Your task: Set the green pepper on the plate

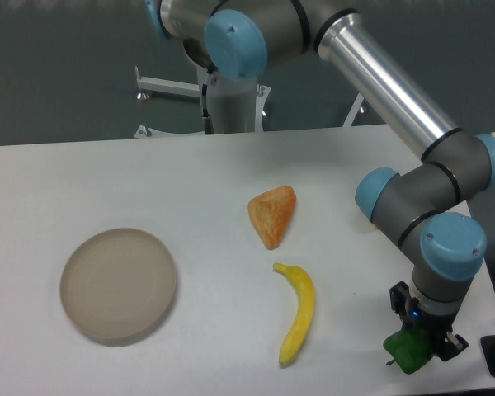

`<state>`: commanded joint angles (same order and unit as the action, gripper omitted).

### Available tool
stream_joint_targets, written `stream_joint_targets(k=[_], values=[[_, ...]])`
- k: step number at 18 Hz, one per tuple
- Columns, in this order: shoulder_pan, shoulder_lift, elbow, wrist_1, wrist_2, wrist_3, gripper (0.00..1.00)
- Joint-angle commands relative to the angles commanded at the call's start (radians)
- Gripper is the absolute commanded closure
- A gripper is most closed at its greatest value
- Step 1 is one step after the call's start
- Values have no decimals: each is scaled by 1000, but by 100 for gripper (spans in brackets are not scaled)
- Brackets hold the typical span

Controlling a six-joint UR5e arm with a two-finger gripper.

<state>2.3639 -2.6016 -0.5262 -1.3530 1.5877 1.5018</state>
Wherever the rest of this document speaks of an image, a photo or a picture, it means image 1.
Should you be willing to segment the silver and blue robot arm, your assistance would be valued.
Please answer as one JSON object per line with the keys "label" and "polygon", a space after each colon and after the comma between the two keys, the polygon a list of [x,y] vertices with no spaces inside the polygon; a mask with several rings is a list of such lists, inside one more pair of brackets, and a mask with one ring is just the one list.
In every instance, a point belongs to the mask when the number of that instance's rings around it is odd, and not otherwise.
{"label": "silver and blue robot arm", "polygon": [[235,82],[313,51],[335,64],[420,159],[400,175],[369,173],[355,201],[412,262],[412,281],[390,289],[402,328],[384,348],[393,362],[448,361],[468,346],[452,324],[483,264],[482,226],[454,212],[495,185],[495,138],[459,128],[366,32],[342,1],[148,1],[157,37],[195,45],[204,67]]}

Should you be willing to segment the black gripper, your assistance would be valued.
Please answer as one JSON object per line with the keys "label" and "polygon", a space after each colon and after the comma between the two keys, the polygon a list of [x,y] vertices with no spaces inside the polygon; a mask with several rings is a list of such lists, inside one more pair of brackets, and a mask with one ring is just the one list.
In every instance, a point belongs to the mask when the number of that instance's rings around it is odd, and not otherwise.
{"label": "black gripper", "polygon": [[442,361],[457,357],[469,347],[459,334],[453,334],[453,323],[464,299],[441,302],[425,296],[415,285],[404,281],[389,289],[390,306],[399,316],[402,329],[410,328],[413,322],[431,333],[431,354]]}

